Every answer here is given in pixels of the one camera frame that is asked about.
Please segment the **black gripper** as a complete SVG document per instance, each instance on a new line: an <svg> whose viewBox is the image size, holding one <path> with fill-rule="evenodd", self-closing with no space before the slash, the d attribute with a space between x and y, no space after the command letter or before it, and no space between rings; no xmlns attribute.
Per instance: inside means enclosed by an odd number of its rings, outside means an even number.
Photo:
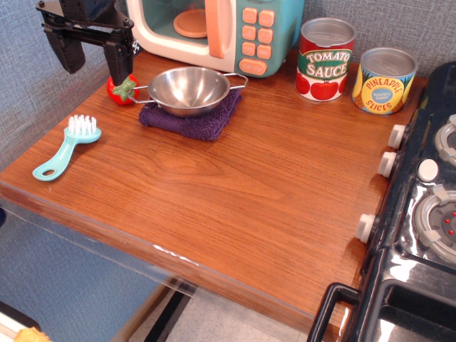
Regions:
<svg viewBox="0 0 456 342"><path fill-rule="evenodd" d="M43 31L56 57L70 74L78 72L86 57L82 42L104 46L110 77L121 85L133 73L133 26L114 1L38 1Z"/></svg>

